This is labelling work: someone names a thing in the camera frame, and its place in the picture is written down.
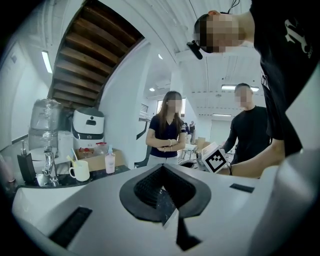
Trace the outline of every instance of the cup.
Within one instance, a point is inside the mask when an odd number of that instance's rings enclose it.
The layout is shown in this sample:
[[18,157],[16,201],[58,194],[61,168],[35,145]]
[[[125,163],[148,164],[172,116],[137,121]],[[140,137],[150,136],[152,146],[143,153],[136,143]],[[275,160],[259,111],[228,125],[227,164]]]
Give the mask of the cup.
[[77,181],[85,182],[90,178],[89,165],[87,161],[78,160],[74,161],[76,166],[69,168],[69,174],[72,178]]

